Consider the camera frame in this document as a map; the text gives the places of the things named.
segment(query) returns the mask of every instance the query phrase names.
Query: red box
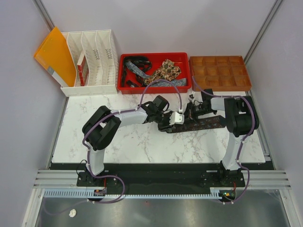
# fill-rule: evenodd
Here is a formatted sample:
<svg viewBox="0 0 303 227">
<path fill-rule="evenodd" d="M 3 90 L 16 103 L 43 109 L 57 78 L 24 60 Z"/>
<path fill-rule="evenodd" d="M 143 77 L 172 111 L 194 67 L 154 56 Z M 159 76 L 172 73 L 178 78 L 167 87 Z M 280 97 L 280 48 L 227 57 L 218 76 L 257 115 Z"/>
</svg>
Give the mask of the red box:
<svg viewBox="0 0 303 227">
<path fill-rule="evenodd" d="M 186 53 L 132 53 L 132 54 L 122 54 L 120 58 L 119 73 L 118 73 L 118 89 L 122 94 L 142 94 L 145 87 L 130 87 L 126 84 L 127 80 L 131 80 L 133 83 L 137 83 L 135 79 L 135 74 L 130 70 L 126 69 L 126 78 L 124 87 L 121 85 L 121 79 L 123 74 L 123 59 L 127 56 L 141 55 L 149 59 L 152 64 L 152 68 L 146 72 L 147 75 L 151 75 L 156 69 L 158 69 L 162 63 L 169 59 L 175 63 L 175 66 L 179 66 L 181 69 L 181 74 L 177 79 L 187 79 L 186 86 L 177 87 L 180 93 L 186 93 L 188 89 L 191 88 L 191 76 L 189 71 L 188 58 Z M 174 87 L 149 87 L 147 89 L 147 94 L 155 93 L 176 93 Z"/>
</svg>

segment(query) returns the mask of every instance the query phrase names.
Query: white marble surface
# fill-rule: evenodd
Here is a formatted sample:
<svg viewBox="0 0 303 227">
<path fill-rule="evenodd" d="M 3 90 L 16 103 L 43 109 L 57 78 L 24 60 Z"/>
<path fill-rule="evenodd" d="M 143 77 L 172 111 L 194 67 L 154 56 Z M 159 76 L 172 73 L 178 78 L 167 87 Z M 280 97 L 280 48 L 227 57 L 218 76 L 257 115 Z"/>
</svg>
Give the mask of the white marble surface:
<svg viewBox="0 0 303 227">
<path fill-rule="evenodd" d="M 217 95 L 245 95 L 244 92 L 215 92 Z M 158 94 L 145 95 L 143 102 L 152 101 Z M 177 94 L 163 94 L 175 111 L 179 106 Z M 188 94 L 181 94 L 183 110 Z M 107 95 L 70 97 L 59 138 L 53 155 L 53 163 L 79 163 L 86 159 L 81 131 L 86 121 L 101 106 L 109 109 L 133 108 L 141 95 Z M 195 97 L 201 100 L 200 93 Z M 112 143 L 106 148 L 107 163 L 219 163 L 226 152 L 229 133 L 226 128 L 167 134 L 159 132 L 156 123 L 129 125 L 120 128 Z M 265 162 L 257 132 L 243 150 L 243 162 Z"/>
</svg>

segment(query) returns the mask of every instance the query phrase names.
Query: white box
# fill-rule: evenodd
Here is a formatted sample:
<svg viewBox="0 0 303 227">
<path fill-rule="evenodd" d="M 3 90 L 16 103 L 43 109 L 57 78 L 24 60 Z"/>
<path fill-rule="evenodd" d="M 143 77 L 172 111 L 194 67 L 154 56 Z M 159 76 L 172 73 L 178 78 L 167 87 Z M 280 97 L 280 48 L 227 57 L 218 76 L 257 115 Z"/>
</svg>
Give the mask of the white box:
<svg viewBox="0 0 303 227">
<path fill-rule="evenodd" d="M 117 94 L 118 56 L 111 30 L 66 32 L 66 39 L 77 77 L 74 87 L 61 87 L 66 96 Z M 80 85 L 77 62 L 84 50 L 89 67 L 85 86 Z"/>
</svg>

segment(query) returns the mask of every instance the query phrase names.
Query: wooden compartment tray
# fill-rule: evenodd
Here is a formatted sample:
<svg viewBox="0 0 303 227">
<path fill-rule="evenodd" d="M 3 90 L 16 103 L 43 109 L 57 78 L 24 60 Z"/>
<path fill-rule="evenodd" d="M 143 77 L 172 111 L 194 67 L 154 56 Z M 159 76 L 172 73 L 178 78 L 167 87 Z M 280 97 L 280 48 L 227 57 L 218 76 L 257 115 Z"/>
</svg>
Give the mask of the wooden compartment tray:
<svg viewBox="0 0 303 227">
<path fill-rule="evenodd" d="M 250 77 L 242 56 L 194 56 L 189 58 L 191 76 L 202 89 L 249 91 Z M 193 83 L 193 90 L 199 89 Z"/>
</svg>

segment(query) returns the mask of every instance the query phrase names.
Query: gray wall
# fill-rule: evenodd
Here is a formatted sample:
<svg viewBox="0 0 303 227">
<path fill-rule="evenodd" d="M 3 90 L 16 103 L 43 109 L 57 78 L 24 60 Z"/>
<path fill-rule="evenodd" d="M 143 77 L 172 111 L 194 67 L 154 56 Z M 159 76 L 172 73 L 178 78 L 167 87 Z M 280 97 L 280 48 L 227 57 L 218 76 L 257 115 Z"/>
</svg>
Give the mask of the gray wall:
<svg viewBox="0 0 303 227">
<path fill-rule="evenodd" d="M 284 1 L 248 70 L 275 164 L 303 213 L 303 1 Z"/>
<path fill-rule="evenodd" d="M 0 226 L 22 223 L 64 96 L 34 60 L 48 34 L 31 0 L 0 1 Z"/>
<path fill-rule="evenodd" d="M 43 0 L 62 31 L 112 29 L 121 53 L 245 56 L 274 0 Z"/>
</svg>

